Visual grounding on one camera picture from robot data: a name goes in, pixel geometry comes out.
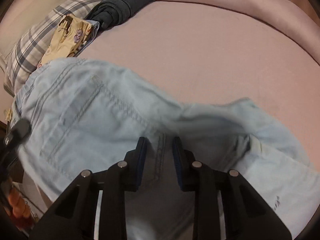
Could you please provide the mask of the left hand orange glove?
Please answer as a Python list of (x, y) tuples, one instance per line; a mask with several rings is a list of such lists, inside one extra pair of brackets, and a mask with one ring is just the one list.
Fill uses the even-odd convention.
[(8, 214), (14, 225), (19, 229), (31, 229), (34, 225), (34, 220), (31, 215), (30, 207), (25, 203), (15, 187), (12, 187), (10, 190), (8, 202), (12, 208)]

